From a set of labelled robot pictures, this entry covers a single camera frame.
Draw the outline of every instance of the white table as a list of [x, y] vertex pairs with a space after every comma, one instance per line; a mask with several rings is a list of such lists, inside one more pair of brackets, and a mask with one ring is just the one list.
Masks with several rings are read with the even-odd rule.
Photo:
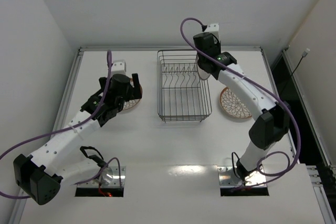
[[[272, 89], [260, 50], [229, 52], [251, 79]], [[213, 112], [209, 118], [201, 123], [162, 122], [156, 106], [156, 55], [157, 51], [113, 52], [114, 60], [126, 61], [129, 76], [139, 74], [143, 99], [85, 142], [106, 159], [116, 156], [126, 166], [124, 197], [74, 197], [75, 186], [62, 188], [44, 206], [28, 200], [20, 223], [324, 223], [304, 165], [270, 184], [270, 196], [221, 197], [216, 165], [230, 165], [232, 151], [239, 156], [244, 153], [253, 120], [237, 122], [227, 117], [218, 101], [224, 86], [210, 78]], [[105, 51], [85, 51], [79, 57], [62, 101], [58, 126], [71, 120], [99, 89], [98, 78], [106, 74]], [[286, 135], [272, 150], [291, 157], [290, 149]], [[81, 160], [83, 156], [76, 150], [65, 163]], [[285, 165], [281, 155], [264, 162], [267, 172]]]

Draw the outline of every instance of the decorative plate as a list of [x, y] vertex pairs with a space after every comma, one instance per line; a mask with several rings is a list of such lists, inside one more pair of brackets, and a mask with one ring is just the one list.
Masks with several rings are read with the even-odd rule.
[[[132, 78], [130, 78], [130, 79], [131, 79], [130, 83], [134, 87], [133, 79]], [[133, 108], [134, 106], [136, 106], [140, 102], [140, 100], [141, 99], [135, 99], [135, 100], [130, 100], [130, 101], [126, 102], [124, 104], [123, 110], [129, 110], [129, 109]]]
[[223, 110], [234, 118], [250, 118], [252, 115], [245, 104], [229, 88], [222, 90], [219, 103]]

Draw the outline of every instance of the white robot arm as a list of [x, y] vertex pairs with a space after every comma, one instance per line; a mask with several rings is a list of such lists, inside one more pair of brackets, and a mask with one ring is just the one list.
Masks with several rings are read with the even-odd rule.
[[[221, 52], [218, 30], [218, 24], [204, 26], [203, 33], [194, 36], [195, 47], [244, 76], [237, 60], [228, 52]], [[249, 131], [251, 142], [237, 162], [237, 174], [244, 180], [256, 170], [258, 161], [265, 157], [273, 145], [288, 132], [289, 116], [274, 98], [264, 94], [244, 78], [222, 69], [201, 54], [197, 55], [197, 67], [201, 79], [212, 75], [228, 86], [248, 107], [255, 120]]]
[[[83, 145], [87, 136], [103, 127], [106, 122], [122, 111], [125, 102], [142, 98], [138, 74], [132, 74], [134, 86], [125, 74], [125, 62], [123, 60], [113, 62], [111, 79], [107, 80], [106, 77], [99, 79], [100, 90], [88, 99], [65, 126], [72, 129], [55, 135], [28, 157], [20, 154], [14, 160], [15, 179], [18, 186], [39, 205], [44, 205], [55, 197], [60, 190], [61, 182], [62, 185], [73, 184], [84, 178], [93, 177], [106, 164], [101, 158], [91, 155], [83, 162], [59, 167], [64, 158], [75, 148]], [[102, 99], [100, 94], [106, 84], [108, 89], [103, 104], [99, 111], [93, 114]], [[86, 123], [74, 127], [90, 117], [92, 118]]]

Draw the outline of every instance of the metal wire rack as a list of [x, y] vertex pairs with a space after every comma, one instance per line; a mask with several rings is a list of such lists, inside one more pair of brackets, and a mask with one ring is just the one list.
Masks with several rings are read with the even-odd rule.
[[197, 73], [196, 54], [186, 50], [157, 53], [157, 107], [164, 122], [202, 121], [212, 113], [209, 85]]

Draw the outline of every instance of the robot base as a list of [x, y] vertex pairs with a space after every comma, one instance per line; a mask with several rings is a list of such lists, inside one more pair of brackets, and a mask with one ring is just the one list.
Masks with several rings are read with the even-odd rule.
[[266, 182], [266, 177], [257, 171], [245, 178], [245, 182], [236, 177], [232, 166], [218, 166], [219, 187], [221, 196], [268, 196], [267, 185], [257, 185], [248, 189], [234, 189], [235, 187], [253, 186]]

